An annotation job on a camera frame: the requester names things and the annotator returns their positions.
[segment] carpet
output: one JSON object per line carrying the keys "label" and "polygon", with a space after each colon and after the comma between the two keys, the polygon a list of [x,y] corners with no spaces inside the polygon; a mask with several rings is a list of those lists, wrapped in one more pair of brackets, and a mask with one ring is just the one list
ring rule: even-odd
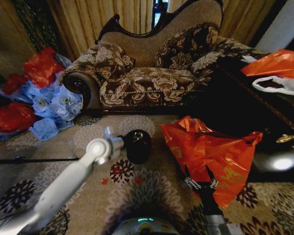
{"label": "carpet", "polygon": [[[0,141],[0,159],[82,157],[87,143],[103,137],[110,125],[116,134],[133,129],[147,131],[152,139],[149,160],[134,165],[123,150],[120,157],[96,166],[85,184],[38,234],[109,234],[124,219],[164,217],[182,234],[204,235],[200,200],[182,176],[167,148],[160,125],[178,116],[80,116],[75,126],[49,141],[31,132]],[[32,207],[39,195],[70,162],[0,165],[0,218]],[[226,221],[239,223],[245,235],[294,235],[294,183],[248,183],[223,210]]]}

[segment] black cylindrical object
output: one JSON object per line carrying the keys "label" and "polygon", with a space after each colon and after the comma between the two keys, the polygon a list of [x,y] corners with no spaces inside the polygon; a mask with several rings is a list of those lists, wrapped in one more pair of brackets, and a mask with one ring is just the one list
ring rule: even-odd
{"label": "black cylindrical object", "polygon": [[148,160],[151,150],[151,137],[146,131],[130,131],[123,139],[127,158],[130,162],[142,164]]}

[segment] beige curtain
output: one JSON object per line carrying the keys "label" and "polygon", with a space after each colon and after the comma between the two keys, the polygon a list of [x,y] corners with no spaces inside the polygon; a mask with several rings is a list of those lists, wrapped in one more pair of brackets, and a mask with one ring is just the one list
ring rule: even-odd
{"label": "beige curtain", "polygon": [[48,0],[59,29],[63,51],[70,59],[94,44],[102,27],[115,14],[129,32],[151,30],[153,0]]}
{"label": "beige curtain", "polygon": [[[187,0],[169,0],[173,12]],[[249,44],[276,0],[223,0],[224,18],[220,35]]]}

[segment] green indicator light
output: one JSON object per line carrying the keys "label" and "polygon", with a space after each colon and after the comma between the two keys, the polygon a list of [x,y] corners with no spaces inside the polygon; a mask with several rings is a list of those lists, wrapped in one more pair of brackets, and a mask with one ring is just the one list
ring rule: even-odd
{"label": "green indicator light", "polygon": [[138,222],[148,221],[148,219],[147,219],[147,218],[141,218],[141,219],[138,219],[137,221],[138,221]]}

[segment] floral upholstery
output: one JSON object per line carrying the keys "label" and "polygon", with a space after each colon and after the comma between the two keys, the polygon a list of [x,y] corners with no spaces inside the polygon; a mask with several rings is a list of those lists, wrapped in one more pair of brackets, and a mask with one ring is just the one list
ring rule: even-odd
{"label": "floral upholstery", "polygon": [[217,37],[218,27],[214,23],[190,27],[162,44],[153,65],[159,68],[185,70],[191,63],[211,51]]}
{"label": "floral upholstery", "polygon": [[189,70],[195,76],[197,76],[207,69],[216,69],[216,64],[219,58],[234,57],[240,60],[242,58],[242,55],[251,55],[256,59],[260,59],[266,56],[267,53],[238,43],[234,39],[218,37],[216,46],[210,52],[205,53],[202,57],[192,63],[189,67]]}
{"label": "floral upholstery", "polygon": [[209,74],[196,78],[187,70],[133,68],[117,83],[105,81],[100,99],[107,107],[183,105],[198,97]]}
{"label": "floral upholstery", "polygon": [[[215,33],[212,33],[211,36],[206,37],[206,42],[213,43],[214,35]],[[178,106],[187,104],[192,99],[197,99],[199,94],[205,90],[210,79],[214,77],[214,70],[219,58],[229,56],[240,60],[242,55],[252,55],[259,59],[266,55],[266,53],[247,47],[233,39],[220,36],[217,37],[215,46],[210,51],[202,50],[200,54],[201,56],[192,61],[190,65],[184,63],[183,60],[181,60],[182,63],[178,63],[172,59],[171,61],[178,65],[171,64],[171,67],[180,69],[187,65],[187,70],[175,70],[157,67],[133,68],[135,60],[121,51],[121,61],[126,72],[119,78],[111,80],[98,72],[100,69],[95,66],[96,61],[99,61],[98,46],[93,46],[61,74],[60,83],[71,72],[91,76],[100,88],[100,91],[95,94],[100,98],[101,105],[106,108]]]}
{"label": "floral upholstery", "polygon": [[110,82],[118,81],[121,75],[125,74],[123,54],[124,51],[118,45],[100,42],[95,63],[98,75]]}
{"label": "floral upholstery", "polygon": [[98,69],[95,67],[97,53],[98,45],[93,45],[83,52],[77,60],[61,73],[58,84],[61,85],[69,73],[78,72],[80,74],[91,76],[100,86],[103,83],[104,78],[97,75]]}

